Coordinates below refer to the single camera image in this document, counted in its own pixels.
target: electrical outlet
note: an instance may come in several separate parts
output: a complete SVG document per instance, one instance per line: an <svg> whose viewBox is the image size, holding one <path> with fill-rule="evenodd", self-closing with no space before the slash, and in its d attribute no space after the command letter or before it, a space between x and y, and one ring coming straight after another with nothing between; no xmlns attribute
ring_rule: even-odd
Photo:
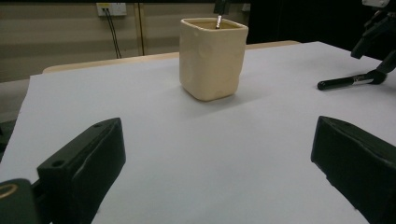
<svg viewBox="0 0 396 224"><path fill-rule="evenodd" d="M105 16L104 10L108 9L110 16L126 16L126 4L125 3L96 3L98 15Z"/></svg>

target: table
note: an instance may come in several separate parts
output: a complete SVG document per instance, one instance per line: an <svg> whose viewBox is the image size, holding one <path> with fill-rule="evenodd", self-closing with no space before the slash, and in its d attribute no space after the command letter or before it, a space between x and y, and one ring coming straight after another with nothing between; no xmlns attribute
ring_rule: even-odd
<svg viewBox="0 0 396 224"><path fill-rule="evenodd" d="M247 50L235 95L203 103L178 59L31 77L0 181L35 168L92 124L122 120L127 162L93 223L367 223L310 161L319 115L396 144L395 74L318 91L379 61L319 42Z"/></svg>
<svg viewBox="0 0 396 224"><path fill-rule="evenodd" d="M287 46L294 44L299 44L299 42L285 40L285 41L276 41L269 43L252 44L252 45L247 45L247 49L263 49L263 48L272 48L272 47ZM146 56L138 56L131 58L123 58L123 59L88 62L88 63L61 64L61 65L54 65L48 67L43 70L43 73L52 73L52 72L66 71L72 69L121 64L121 63L142 63L142 62L171 59L177 57L178 57L178 52L172 52L172 53L146 55ZM28 86L29 86L29 79L0 83L0 102L2 102L1 104L2 106L0 107L0 122L14 120L18 117L23 99L26 96Z"/></svg>

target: cable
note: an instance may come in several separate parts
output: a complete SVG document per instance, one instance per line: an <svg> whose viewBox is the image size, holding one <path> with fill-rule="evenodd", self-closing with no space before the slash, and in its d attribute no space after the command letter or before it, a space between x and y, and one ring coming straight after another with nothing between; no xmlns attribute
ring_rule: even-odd
<svg viewBox="0 0 396 224"><path fill-rule="evenodd" d="M113 36L113 44L114 44L114 49L116 51L117 58L118 59L122 58L121 53L120 53L119 43L117 42L116 29L114 28L113 20L111 19L111 16L110 16L110 11L108 10L108 8L103 8L103 11L106 14L108 25L110 26L110 31Z"/></svg>

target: floor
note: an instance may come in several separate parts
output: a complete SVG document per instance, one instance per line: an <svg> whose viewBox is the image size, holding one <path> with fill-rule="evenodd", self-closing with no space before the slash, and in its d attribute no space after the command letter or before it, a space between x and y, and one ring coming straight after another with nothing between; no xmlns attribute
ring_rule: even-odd
<svg viewBox="0 0 396 224"><path fill-rule="evenodd" d="M3 159L4 152L9 141L9 138L14 131L16 120L0 123L0 162Z"/></svg>

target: beige ceramic cup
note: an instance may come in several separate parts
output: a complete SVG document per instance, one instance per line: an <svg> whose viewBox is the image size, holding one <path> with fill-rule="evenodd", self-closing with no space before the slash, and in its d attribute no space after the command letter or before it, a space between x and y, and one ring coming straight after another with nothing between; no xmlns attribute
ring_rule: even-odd
<svg viewBox="0 0 396 224"><path fill-rule="evenodd" d="M179 78L198 100L211 101L234 94L245 56L248 28L217 19L181 21Z"/></svg>

